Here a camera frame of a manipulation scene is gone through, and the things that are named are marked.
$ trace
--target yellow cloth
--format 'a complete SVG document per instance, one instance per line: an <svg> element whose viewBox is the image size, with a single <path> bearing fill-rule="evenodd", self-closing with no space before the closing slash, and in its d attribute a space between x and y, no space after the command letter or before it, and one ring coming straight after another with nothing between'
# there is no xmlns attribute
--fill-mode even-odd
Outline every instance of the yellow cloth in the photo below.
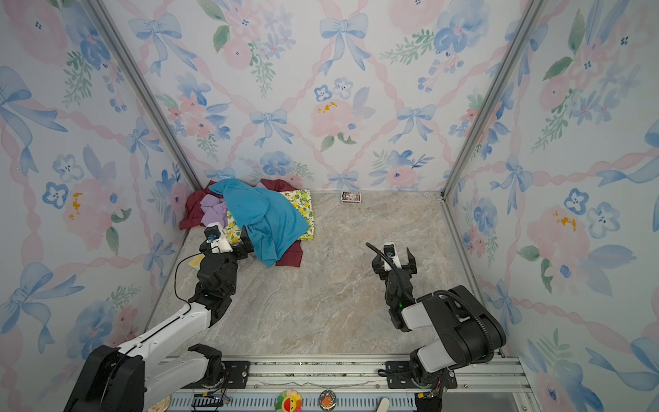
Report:
<svg viewBox="0 0 659 412"><path fill-rule="evenodd" d="M314 238L314 211L311 207L311 191L301 189L297 191L279 192L302 214L304 220L309 223L306 233L299 237L300 240L310 241ZM241 239L241 227L238 227L231 212L227 212L227 226L223 229L229 243L238 243Z"/></svg>

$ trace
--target round badge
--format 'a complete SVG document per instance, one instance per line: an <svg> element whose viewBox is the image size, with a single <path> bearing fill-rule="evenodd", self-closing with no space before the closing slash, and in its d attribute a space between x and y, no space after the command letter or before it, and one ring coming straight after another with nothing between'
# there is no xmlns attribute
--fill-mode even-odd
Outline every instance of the round badge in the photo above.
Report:
<svg viewBox="0 0 659 412"><path fill-rule="evenodd" d="M331 390L324 390L318 398L318 405L324 411L331 411L336 406L336 394Z"/></svg>

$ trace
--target marble floor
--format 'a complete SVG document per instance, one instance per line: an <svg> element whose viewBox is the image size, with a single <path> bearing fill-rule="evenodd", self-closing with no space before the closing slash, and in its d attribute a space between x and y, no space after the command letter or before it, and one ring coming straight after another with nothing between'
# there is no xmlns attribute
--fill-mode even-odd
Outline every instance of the marble floor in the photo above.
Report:
<svg viewBox="0 0 659 412"><path fill-rule="evenodd" d="M437 336L432 328L396 330L387 313L384 283L371 269L375 254L395 241L409 247L418 274L414 295L459 284L469 287L440 203L432 192L363 192L361 204L342 204L337 192L313 192L315 234L303 241L300 268L266 267L253 254L239 261L237 292L226 315L174 352L194 343L226 355L409 353ZM198 251L203 227L190 231L180 258ZM181 308L173 276L150 327ZM181 264L177 291L194 293L196 270Z"/></svg>

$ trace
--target maroon cloth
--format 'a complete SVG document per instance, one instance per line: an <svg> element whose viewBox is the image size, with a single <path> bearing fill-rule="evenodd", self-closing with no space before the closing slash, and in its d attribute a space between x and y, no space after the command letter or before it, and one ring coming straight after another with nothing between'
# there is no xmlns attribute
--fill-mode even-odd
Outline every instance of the maroon cloth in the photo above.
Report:
<svg viewBox="0 0 659 412"><path fill-rule="evenodd" d="M213 196L220 199L224 198L222 195L214 193L208 188L210 185L214 185L216 183L217 182L210 181L204 190L196 191L188 196L188 200L185 202L185 210L187 215L185 216L185 219L179 222L179 228L181 230L190 229L191 227L195 226L203 226L202 218L204 217L204 211L202 210L200 202L204 197L206 197L207 194L212 194Z"/></svg>
<svg viewBox="0 0 659 412"><path fill-rule="evenodd" d="M275 192L288 192L288 191L297 190L295 187L291 186L290 183L281 179L277 179L277 180L261 179L261 183L268 190ZM279 259L275 263L275 266L294 266L296 268L299 268L301 262L302 262L302 247L300 246L300 239L298 239L291 245L291 247L288 248L288 250L284 252L283 255L281 255L281 259Z"/></svg>

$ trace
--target pile of clothes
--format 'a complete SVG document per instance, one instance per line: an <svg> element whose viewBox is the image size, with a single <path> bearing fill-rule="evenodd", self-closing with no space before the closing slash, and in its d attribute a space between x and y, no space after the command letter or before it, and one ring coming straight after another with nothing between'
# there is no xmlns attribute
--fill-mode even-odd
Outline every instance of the pile of clothes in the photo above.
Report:
<svg viewBox="0 0 659 412"><path fill-rule="evenodd" d="M283 180L262 179L256 187L238 179L211 181L188 197L186 209L181 229L220 222L234 243L245 226L254 254L268 266L300 267L300 239L313 239L309 191L297 190Z"/></svg>

